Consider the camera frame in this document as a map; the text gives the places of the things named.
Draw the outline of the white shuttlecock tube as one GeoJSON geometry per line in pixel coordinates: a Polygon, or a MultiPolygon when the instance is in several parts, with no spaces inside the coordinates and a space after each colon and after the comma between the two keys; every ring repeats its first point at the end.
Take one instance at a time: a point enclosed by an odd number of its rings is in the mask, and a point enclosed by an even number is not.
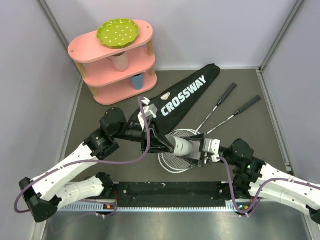
{"type": "Polygon", "coordinates": [[[193,156],[199,152],[200,142],[186,140],[173,135],[166,135],[166,139],[173,145],[172,154],[178,157],[193,156]]]}

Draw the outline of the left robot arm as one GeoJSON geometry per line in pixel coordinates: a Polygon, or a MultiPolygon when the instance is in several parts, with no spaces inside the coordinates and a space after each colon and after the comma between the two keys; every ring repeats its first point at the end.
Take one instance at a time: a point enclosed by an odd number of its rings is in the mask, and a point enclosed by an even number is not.
{"type": "Polygon", "coordinates": [[[19,182],[21,193],[36,223],[51,218],[61,208],[92,197],[109,198],[113,182],[106,173],[98,173],[82,182],[71,181],[97,164],[130,165],[141,161],[148,153],[172,151],[164,138],[180,122],[176,116],[165,116],[155,105],[143,106],[129,120],[122,109],[112,107],[99,121],[99,128],[89,135],[68,157],[46,173],[19,182]],[[117,139],[141,144],[142,154],[135,160],[108,161],[119,149],[117,139]]]}

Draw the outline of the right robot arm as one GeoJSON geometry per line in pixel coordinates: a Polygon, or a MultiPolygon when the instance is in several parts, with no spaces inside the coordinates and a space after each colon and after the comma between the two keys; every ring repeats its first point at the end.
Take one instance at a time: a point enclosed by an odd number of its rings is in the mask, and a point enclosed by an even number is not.
{"type": "Polygon", "coordinates": [[[204,134],[186,138],[196,145],[188,149],[188,158],[203,164],[205,160],[233,166],[227,174],[234,174],[230,183],[230,197],[253,197],[254,201],[266,199],[296,209],[320,222],[320,186],[282,172],[269,163],[256,158],[254,150],[241,138],[229,147],[220,140],[209,139],[204,134]]]}

